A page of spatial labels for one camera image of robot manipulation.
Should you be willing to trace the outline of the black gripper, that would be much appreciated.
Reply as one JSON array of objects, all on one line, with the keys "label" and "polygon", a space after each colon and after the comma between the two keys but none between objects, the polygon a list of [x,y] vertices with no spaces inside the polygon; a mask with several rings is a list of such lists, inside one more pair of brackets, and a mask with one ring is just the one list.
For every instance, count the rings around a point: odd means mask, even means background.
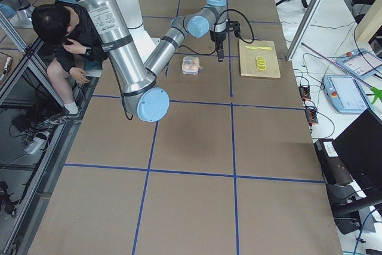
[{"label": "black gripper", "polygon": [[226,40],[226,33],[226,29],[219,32],[210,30],[210,38],[212,42],[215,43],[215,48],[217,49],[217,57],[219,62],[222,62],[224,60],[223,43]]}]

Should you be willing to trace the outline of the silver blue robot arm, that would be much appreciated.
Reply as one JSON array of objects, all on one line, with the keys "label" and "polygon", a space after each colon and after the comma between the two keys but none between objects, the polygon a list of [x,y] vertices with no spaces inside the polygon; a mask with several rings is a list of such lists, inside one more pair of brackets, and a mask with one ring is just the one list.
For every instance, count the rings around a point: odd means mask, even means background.
[{"label": "silver blue robot arm", "polygon": [[144,30],[139,0],[60,1],[88,11],[102,48],[118,72],[116,78],[123,82],[125,112],[146,122],[156,122],[167,113],[170,98],[157,86],[156,79],[185,37],[226,31],[226,0],[206,0],[206,6],[197,13],[174,18],[158,44]]}]

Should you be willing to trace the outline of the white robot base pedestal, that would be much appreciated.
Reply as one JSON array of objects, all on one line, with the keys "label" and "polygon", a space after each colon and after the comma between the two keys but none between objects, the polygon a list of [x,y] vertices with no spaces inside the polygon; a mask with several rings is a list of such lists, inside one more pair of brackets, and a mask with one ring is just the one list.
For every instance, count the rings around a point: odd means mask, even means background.
[{"label": "white robot base pedestal", "polygon": [[155,49],[156,44],[144,28],[139,0],[116,0],[116,2],[138,53],[142,61],[145,62]]}]

